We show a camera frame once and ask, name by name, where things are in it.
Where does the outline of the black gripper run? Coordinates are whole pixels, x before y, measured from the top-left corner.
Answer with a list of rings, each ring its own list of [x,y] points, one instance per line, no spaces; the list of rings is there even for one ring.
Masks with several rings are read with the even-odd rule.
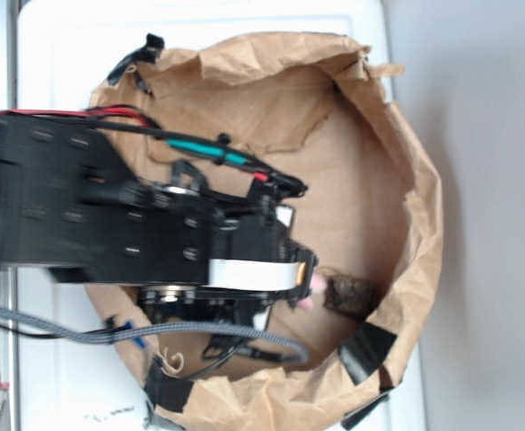
[[[191,162],[178,159],[166,184],[153,185],[166,221],[153,230],[163,268],[140,286],[138,303],[155,324],[180,319],[253,326],[256,314],[280,300],[310,293],[316,255],[291,237],[294,210],[284,205],[306,186],[269,166],[248,162],[248,193],[210,188]]]

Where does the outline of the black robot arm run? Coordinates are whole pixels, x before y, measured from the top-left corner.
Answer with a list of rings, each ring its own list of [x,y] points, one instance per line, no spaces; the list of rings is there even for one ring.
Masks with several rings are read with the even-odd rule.
[[[253,317],[311,292],[315,254],[291,236],[287,198],[305,185],[259,159],[160,129],[181,151],[165,183],[143,180],[106,137],[107,121],[0,113],[0,268],[40,267],[61,284],[131,285],[169,321],[62,338],[107,344],[164,332],[259,339]],[[250,174],[249,193],[214,191],[188,158]]]

